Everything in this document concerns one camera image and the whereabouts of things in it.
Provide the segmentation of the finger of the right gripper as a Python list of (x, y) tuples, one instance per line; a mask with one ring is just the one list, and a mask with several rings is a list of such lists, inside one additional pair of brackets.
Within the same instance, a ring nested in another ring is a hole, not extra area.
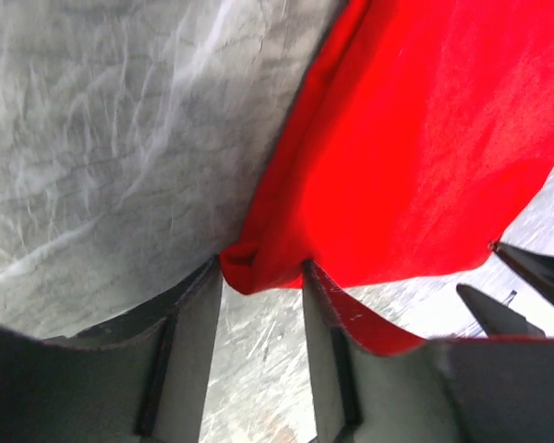
[(521, 314), (467, 284), (457, 284), (456, 292), (482, 330), (489, 336), (545, 338), (545, 332)]
[(494, 242), (490, 248), (505, 265), (554, 306), (553, 256), (540, 255), (502, 242)]

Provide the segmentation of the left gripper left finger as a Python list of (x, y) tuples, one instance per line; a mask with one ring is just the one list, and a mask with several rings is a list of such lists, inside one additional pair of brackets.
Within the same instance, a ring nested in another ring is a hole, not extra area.
[(222, 299), (211, 258), (72, 337), (0, 325), (0, 442), (195, 442)]

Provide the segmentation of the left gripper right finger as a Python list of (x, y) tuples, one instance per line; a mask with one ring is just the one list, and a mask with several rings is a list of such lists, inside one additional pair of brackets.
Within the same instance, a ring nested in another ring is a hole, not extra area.
[(319, 442), (554, 442), (554, 339), (424, 339), (303, 267)]

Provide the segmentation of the red t shirt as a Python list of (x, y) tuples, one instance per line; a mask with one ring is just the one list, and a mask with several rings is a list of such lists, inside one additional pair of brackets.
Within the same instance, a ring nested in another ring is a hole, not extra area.
[(554, 1), (350, 1), (238, 241), (238, 292), (474, 269), (554, 168)]

